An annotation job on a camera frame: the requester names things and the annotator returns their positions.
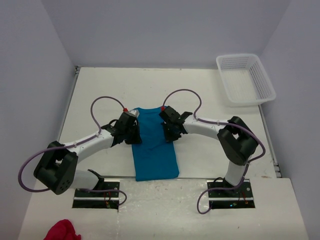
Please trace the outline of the blue t shirt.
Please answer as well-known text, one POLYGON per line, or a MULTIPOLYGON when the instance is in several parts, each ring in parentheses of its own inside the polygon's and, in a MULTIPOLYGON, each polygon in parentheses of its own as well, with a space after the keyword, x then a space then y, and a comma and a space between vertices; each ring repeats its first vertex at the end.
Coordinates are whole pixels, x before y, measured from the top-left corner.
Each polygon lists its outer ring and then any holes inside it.
POLYGON ((131 146, 137 182, 169 180, 179 176, 174 144, 167 143, 159 116, 161 108, 137 107, 142 143, 131 146))

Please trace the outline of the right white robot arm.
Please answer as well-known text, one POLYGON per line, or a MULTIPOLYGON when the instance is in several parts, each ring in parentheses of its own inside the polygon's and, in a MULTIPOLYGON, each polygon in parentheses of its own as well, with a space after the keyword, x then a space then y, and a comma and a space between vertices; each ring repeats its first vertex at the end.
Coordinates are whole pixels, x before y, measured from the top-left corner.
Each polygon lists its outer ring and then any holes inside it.
POLYGON ((213 124, 211 120, 196 119, 191 112, 179 114, 170 106, 162 106, 159 116, 168 143, 186 134, 218 140, 229 160, 223 191, 230 197, 241 191, 240 182, 246 174, 246 165, 258 147, 258 140, 241 118, 234 116, 226 123, 213 124))

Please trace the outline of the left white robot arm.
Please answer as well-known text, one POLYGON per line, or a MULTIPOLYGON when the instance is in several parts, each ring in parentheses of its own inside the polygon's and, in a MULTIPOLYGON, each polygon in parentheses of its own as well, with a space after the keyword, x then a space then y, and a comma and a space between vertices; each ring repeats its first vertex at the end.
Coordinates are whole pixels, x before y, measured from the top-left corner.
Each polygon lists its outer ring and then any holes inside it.
POLYGON ((50 143, 33 172, 34 177, 56 195, 69 188, 86 191, 94 197, 101 195, 104 190, 102 176, 91 169, 77 170, 77 164, 122 142, 141 144, 138 116, 137 109, 123 112, 114 125, 102 126, 85 143, 74 142, 70 147, 57 141, 50 143))

